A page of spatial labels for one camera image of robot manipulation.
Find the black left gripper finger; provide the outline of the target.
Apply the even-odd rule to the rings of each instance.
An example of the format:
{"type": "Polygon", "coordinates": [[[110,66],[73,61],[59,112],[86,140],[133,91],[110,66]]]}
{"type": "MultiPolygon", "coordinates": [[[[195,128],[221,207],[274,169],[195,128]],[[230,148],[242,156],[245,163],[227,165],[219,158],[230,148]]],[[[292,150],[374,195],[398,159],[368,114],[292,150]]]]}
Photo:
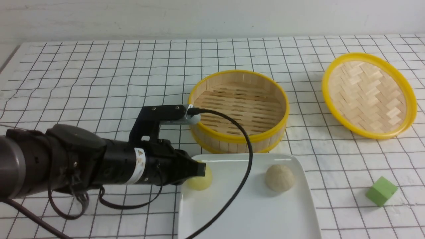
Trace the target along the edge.
{"type": "Polygon", "coordinates": [[[179,180],[184,182],[193,177],[204,177],[206,163],[194,160],[186,151],[179,150],[179,180]]]}

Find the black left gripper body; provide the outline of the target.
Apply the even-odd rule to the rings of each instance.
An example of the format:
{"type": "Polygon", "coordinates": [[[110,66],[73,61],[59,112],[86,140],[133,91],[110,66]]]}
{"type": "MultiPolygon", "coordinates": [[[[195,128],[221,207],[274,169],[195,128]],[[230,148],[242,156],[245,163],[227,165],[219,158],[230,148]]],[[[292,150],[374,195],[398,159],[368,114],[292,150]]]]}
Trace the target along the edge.
{"type": "Polygon", "coordinates": [[[136,185],[179,186],[186,180],[181,167],[186,151],[173,148],[168,140],[161,143],[140,141],[137,148],[144,150],[147,165],[136,185]]]}

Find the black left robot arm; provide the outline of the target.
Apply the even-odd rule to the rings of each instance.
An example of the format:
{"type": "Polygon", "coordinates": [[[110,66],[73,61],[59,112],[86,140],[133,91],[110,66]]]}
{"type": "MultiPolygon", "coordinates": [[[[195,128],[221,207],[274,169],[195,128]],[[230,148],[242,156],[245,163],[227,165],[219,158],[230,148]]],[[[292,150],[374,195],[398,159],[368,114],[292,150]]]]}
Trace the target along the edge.
{"type": "Polygon", "coordinates": [[[167,140],[123,142],[57,124],[47,132],[8,129],[1,136],[1,198],[51,189],[77,195],[104,185],[180,185],[206,165],[167,140]]]}

